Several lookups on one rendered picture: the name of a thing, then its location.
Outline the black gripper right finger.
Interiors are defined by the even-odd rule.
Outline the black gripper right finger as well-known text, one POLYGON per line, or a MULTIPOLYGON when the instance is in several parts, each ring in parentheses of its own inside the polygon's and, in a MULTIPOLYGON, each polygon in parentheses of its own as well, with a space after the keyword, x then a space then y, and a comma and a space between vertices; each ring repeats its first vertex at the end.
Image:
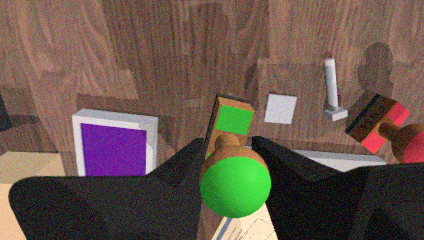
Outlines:
POLYGON ((265 204, 277 240, 363 240, 375 209, 424 201, 424 161, 341 172, 262 136, 252 150, 271 178, 265 204))

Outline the tan box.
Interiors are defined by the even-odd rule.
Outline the tan box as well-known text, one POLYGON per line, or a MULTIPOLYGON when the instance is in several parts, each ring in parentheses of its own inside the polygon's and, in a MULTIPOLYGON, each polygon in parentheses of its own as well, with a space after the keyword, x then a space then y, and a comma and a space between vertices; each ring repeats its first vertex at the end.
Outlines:
POLYGON ((7 152, 0 156, 0 240, 27 240, 8 195, 14 183, 31 176, 66 176, 60 153, 7 152))

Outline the white rectangular bar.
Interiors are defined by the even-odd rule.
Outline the white rectangular bar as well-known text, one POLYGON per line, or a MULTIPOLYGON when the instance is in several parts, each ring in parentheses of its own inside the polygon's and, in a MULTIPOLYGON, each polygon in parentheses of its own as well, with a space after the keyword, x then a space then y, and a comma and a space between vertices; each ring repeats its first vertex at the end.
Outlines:
POLYGON ((386 165, 382 158, 379 156, 360 155, 360 154, 340 154, 340 153, 329 153, 319 151, 308 151, 308 150, 297 150, 291 149, 295 152, 308 157, 320 164, 325 164, 338 171, 345 172, 347 170, 359 167, 359 166, 371 166, 371 165, 386 165))

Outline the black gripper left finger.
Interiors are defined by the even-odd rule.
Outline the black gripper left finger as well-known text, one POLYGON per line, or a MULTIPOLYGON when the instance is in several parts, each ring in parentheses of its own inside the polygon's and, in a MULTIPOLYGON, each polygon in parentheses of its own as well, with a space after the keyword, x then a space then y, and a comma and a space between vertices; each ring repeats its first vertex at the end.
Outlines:
POLYGON ((8 202, 27 240, 197 240, 204 138, 142 176, 31 176, 8 202))

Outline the red rubber stamp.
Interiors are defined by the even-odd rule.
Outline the red rubber stamp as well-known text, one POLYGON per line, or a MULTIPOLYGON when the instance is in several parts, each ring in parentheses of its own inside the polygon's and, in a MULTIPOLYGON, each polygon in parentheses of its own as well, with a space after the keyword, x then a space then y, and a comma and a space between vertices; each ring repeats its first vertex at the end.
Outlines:
POLYGON ((409 115, 399 102, 376 94, 345 132, 374 154, 389 140, 397 161, 418 163, 424 161, 424 125, 401 127, 409 115))

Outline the cream paper card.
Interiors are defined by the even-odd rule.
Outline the cream paper card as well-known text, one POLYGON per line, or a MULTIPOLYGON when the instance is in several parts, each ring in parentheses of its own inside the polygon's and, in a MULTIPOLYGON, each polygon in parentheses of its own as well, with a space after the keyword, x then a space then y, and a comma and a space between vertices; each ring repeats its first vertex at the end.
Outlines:
POLYGON ((211 240, 277 240, 266 204, 240 219, 224 217, 211 240))

